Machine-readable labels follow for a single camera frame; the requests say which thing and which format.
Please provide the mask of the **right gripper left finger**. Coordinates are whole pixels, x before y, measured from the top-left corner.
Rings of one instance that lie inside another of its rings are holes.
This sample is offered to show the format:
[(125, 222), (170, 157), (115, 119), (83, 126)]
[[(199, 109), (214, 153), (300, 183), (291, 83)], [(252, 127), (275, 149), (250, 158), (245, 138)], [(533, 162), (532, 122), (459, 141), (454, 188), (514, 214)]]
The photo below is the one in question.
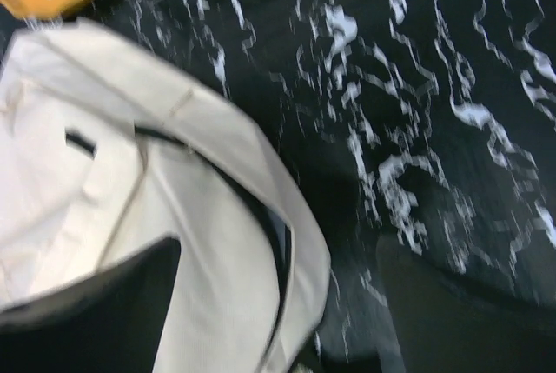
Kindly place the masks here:
[(164, 237), (118, 265), (1, 313), (3, 372), (154, 368), (181, 246)]

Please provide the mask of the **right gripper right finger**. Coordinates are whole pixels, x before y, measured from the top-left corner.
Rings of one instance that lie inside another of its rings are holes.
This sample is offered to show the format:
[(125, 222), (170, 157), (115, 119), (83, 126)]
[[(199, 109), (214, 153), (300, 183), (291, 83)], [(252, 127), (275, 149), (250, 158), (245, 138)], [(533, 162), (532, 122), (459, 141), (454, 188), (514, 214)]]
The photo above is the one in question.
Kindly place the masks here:
[(409, 372), (553, 372), (555, 311), (438, 268), (391, 236), (376, 258)]

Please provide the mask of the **beige canvas backpack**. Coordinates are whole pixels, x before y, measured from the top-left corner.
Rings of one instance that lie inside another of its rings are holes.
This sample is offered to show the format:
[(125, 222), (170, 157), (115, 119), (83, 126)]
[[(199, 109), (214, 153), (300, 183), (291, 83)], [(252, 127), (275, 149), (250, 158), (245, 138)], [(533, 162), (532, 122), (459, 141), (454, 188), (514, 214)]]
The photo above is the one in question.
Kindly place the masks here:
[(164, 237), (181, 254), (150, 372), (288, 372), (330, 256), (259, 126), (80, 20), (18, 30), (1, 74), (1, 313)]

